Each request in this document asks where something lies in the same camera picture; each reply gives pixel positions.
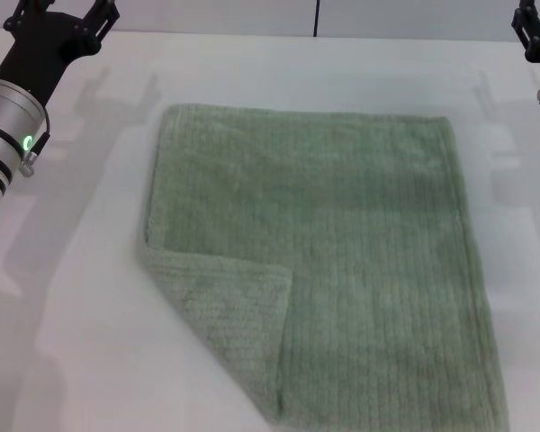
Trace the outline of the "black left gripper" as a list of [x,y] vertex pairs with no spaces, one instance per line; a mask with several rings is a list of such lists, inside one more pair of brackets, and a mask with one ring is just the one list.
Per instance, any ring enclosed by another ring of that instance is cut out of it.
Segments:
[[97,0],[82,17],[49,12],[55,0],[20,0],[3,27],[13,45],[0,64],[0,80],[46,105],[68,66],[97,54],[120,18],[114,0]]

